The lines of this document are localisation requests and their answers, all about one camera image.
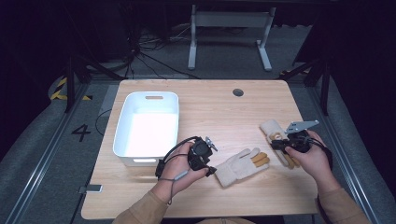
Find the person's right hand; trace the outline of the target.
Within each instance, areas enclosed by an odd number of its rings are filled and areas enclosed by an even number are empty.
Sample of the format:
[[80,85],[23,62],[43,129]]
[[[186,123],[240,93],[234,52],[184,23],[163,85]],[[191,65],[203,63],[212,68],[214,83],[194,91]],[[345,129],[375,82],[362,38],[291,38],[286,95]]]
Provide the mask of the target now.
[[285,150],[314,178],[319,195],[341,188],[332,174],[325,152],[319,146],[312,146],[305,153],[301,153],[291,147],[286,147]]

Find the cream knit glove yellow fingertips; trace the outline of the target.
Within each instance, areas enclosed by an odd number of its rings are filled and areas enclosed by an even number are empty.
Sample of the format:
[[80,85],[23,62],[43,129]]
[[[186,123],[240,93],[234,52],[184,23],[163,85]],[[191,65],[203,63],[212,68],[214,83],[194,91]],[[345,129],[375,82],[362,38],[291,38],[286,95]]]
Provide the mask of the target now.
[[267,142],[270,144],[282,164],[289,169],[298,168],[300,163],[296,159],[291,157],[288,153],[283,152],[281,149],[276,149],[276,147],[273,146],[274,140],[288,140],[288,137],[279,124],[274,119],[270,119],[262,123],[260,128],[264,132]]
[[228,188],[236,181],[266,170],[269,162],[267,154],[257,147],[246,148],[219,164],[215,176],[224,188]]

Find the white metal desk frame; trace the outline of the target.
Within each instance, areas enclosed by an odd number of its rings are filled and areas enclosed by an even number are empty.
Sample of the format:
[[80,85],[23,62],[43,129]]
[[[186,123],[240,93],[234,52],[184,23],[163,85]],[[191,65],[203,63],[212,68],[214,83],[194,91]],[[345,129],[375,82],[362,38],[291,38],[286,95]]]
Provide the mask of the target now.
[[271,30],[276,8],[271,7],[265,12],[231,12],[231,11],[202,11],[196,5],[191,6],[191,44],[188,59],[188,68],[195,69],[197,53],[197,27],[242,27],[262,28],[262,38],[256,41],[262,65],[265,71],[271,71],[272,65],[266,52],[266,42]]

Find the white plastic storage bin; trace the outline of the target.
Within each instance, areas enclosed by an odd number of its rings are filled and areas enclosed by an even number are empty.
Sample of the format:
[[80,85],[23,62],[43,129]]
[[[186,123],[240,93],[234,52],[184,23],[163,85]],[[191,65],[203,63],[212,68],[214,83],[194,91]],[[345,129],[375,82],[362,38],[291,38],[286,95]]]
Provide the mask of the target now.
[[135,91],[122,106],[113,152],[125,166],[156,166],[177,144],[178,96],[170,91]]

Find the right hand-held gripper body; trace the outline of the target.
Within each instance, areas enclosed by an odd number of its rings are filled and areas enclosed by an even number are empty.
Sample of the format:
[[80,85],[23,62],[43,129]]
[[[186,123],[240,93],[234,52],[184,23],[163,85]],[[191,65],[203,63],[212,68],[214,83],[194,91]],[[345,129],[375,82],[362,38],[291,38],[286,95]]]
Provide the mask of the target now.
[[299,152],[307,152],[310,149],[307,130],[319,124],[318,120],[294,121],[286,129],[285,134],[290,140],[290,147]]

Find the person's lap tan clothing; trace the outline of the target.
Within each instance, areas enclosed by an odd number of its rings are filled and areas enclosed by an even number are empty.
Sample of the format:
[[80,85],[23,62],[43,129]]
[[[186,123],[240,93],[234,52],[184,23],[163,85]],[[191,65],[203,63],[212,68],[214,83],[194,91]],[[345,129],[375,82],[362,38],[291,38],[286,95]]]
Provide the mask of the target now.
[[206,218],[196,224],[256,224],[241,217],[214,217]]

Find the small silver flat device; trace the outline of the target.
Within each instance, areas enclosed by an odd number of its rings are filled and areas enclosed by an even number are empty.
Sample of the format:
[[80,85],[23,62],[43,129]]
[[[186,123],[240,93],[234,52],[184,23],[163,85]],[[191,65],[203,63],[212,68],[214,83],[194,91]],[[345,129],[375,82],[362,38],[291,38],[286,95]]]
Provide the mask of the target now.
[[87,186],[82,186],[78,188],[78,193],[79,194],[85,194],[88,192],[94,192],[94,193],[99,193],[102,191],[103,186],[102,185],[92,185],[89,184]]

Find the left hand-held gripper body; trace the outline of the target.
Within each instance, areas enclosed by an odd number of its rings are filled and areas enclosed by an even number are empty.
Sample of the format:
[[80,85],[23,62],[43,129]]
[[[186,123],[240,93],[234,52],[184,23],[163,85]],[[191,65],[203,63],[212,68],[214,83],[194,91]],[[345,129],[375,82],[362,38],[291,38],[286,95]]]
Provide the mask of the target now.
[[213,155],[213,150],[217,148],[209,137],[203,139],[197,137],[192,144],[188,153],[188,163],[193,171],[198,171],[204,168],[210,169],[207,165],[210,162],[209,157]]

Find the yellow black hazard tape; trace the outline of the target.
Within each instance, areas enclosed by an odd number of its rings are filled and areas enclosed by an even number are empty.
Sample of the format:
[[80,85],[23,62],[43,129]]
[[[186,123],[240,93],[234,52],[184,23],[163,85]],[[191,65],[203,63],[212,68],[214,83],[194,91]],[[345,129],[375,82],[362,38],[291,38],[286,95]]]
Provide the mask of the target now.
[[64,88],[66,82],[67,82],[67,78],[62,77],[61,80],[59,81],[58,85],[56,86],[53,94],[50,96],[51,100],[66,100],[67,99],[67,95],[62,94],[62,89]]

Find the person's left hand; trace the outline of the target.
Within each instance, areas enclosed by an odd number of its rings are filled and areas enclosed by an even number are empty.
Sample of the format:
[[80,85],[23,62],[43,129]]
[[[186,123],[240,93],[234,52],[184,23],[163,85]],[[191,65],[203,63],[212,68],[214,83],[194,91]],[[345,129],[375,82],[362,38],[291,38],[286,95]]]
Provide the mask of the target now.
[[189,150],[190,146],[188,144],[176,149],[169,161],[165,164],[163,174],[158,180],[158,182],[170,181],[173,183],[172,198],[182,190],[188,188],[195,181],[205,177],[208,171],[207,168],[198,171],[193,171],[190,168],[187,156]]

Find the black metal stand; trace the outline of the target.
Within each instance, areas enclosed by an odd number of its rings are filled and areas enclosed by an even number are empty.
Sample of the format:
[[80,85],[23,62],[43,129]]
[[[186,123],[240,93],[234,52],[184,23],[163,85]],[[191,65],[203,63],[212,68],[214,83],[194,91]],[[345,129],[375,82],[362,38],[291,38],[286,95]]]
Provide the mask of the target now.
[[67,104],[65,113],[68,113],[77,97],[75,92],[75,77],[78,78],[78,81],[81,84],[89,84],[91,82],[92,76],[91,72],[88,69],[88,66],[94,68],[99,71],[101,74],[106,75],[115,80],[124,80],[124,77],[117,75],[116,73],[110,71],[109,69],[103,67],[98,62],[95,62],[91,59],[85,58],[80,55],[74,55],[69,58],[66,72],[66,86],[67,86]]
[[298,74],[302,74],[305,70],[308,70],[304,79],[304,85],[306,87],[314,87],[318,81],[321,80],[319,106],[323,114],[327,116],[331,73],[330,64],[326,60],[315,59],[312,62],[304,63],[290,71],[282,71],[277,79],[288,80]]

